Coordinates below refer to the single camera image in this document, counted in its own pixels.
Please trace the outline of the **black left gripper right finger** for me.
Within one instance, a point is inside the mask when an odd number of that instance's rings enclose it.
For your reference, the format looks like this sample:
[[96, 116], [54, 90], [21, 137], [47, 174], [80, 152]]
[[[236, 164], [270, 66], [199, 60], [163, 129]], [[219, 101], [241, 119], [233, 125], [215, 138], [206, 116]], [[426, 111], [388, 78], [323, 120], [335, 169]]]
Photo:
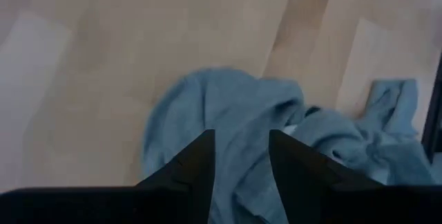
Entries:
[[290, 223], [358, 222], [358, 193], [383, 185], [272, 129], [269, 156]]

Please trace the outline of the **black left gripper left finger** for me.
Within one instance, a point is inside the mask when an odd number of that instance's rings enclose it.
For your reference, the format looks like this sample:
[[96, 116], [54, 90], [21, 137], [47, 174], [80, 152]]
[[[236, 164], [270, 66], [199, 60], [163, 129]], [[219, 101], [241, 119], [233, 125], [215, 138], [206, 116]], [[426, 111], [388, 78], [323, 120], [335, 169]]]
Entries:
[[140, 182], [141, 223], [207, 223], [215, 179], [215, 131], [202, 132]]

